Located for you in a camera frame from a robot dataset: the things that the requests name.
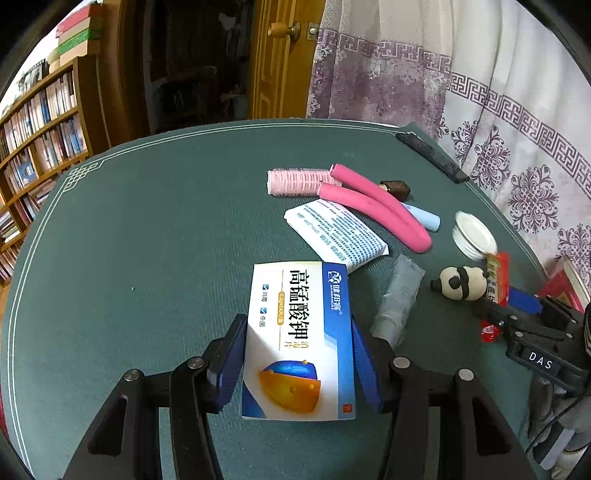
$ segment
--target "pink hair curler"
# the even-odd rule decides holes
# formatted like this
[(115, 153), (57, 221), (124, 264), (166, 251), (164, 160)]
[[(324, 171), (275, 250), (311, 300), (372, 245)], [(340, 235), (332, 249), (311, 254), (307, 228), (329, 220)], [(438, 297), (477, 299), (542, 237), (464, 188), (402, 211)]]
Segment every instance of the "pink hair curler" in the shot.
[(314, 196), (322, 182), (341, 185), (328, 170), (276, 168), (267, 172), (267, 193), (274, 196)]
[[(334, 179), (341, 181), (343, 184), (348, 185), (355, 190), (358, 190), (362, 194), (376, 201), (376, 203), (384, 206), (390, 212), (391, 220), (386, 224), (381, 220), (378, 220), (373, 214), (357, 208), (355, 205), (348, 203), (348, 206), (369, 215), (371, 218), (384, 225), (388, 230), (390, 230), (390, 232), (396, 235), (403, 244), (405, 244), (414, 252), (424, 253), (429, 250), (431, 247), (431, 237), (425, 228), (415, 217), (412, 216), (412, 214), (402, 205), (402, 203), (400, 203), (392, 195), (390, 195), (385, 190), (382, 190), (375, 183), (368, 180), (363, 175), (360, 175), (350, 168), (338, 163), (332, 165), (330, 168), (330, 175)], [(335, 203), (342, 203), (338, 200), (332, 201)]]
[(431, 238), (428, 234), (426, 240), (425, 237), (418, 236), (415, 230), (400, 222), (398, 217), (394, 215), (391, 210), (363, 193), (343, 187), (337, 187), (336, 185), (331, 185), (329, 183), (323, 183), (318, 189), (318, 196), (323, 200), (354, 208), (355, 210), (370, 216), (376, 222), (384, 225), (403, 244), (409, 247), (410, 250), (418, 254), (426, 252), (431, 247)]

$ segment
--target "pink foam tube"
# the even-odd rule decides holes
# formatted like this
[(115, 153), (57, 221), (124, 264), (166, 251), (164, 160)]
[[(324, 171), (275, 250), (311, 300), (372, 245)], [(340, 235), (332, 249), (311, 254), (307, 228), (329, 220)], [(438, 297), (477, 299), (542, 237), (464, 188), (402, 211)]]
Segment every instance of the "pink foam tube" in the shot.
[(409, 247), (410, 250), (413, 250), (418, 254), (426, 252), (431, 246), (431, 238), (428, 235), (428, 243), (420, 241), (420, 239), (417, 241), (417, 236), (414, 235), (411, 230), (406, 228), (391, 210), (363, 193), (331, 185), (329, 183), (322, 183), (318, 189), (318, 196), (323, 200), (354, 208), (355, 210), (373, 218), (376, 222), (381, 223), (386, 227), (393, 235), (398, 237), (398, 239)]
[(348, 185), (362, 194), (376, 201), (378, 204), (387, 208), (390, 211), (391, 219), (388, 224), (376, 219), (372, 214), (358, 209), (354, 205), (348, 205), (351, 208), (364, 212), (366, 215), (374, 218), (377, 222), (384, 225), (390, 232), (398, 237), (398, 239), (416, 253), (424, 253), (431, 248), (431, 237), (425, 230), (425, 227), (412, 216), (412, 214), (392, 195), (385, 190), (382, 190), (371, 180), (366, 179), (363, 175), (345, 167), (341, 164), (335, 164), (330, 168), (330, 175)]

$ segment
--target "black remote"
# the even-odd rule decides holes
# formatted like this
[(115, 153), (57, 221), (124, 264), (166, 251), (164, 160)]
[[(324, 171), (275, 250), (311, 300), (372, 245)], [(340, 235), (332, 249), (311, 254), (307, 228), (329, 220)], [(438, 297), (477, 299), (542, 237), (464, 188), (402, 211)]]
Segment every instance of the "black remote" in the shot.
[(462, 183), (470, 179), (470, 177), (462, 172), (462, 169), (451, 158), (441, 152), (435, 151), (431, 145), (417, 135), (399, 132), (396, 134), (396, 139), (426, 158), (441, 170), (453, 183)]

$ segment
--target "lace curtain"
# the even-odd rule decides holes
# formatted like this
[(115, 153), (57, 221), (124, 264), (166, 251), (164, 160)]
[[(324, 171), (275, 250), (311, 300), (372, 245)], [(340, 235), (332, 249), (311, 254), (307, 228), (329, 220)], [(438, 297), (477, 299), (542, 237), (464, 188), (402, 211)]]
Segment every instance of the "lace curtain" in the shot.
[(548, 270), (591, 290), (591, 87), (516, 0), (327, 0), (308, 116), (437, 139)]

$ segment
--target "door knob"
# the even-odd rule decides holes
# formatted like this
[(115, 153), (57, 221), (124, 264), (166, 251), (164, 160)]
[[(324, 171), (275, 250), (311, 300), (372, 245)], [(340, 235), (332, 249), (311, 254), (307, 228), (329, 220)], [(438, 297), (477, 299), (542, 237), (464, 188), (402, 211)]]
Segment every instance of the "door knob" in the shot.
[(300, 38), (301, 25), (299, 22), (294, 22), (292, 26), (288, 27), (282, 22), (273, 22), (267, 29), (267, 35), (273, 38), (290, 37), (291, 41), (297, 41)]

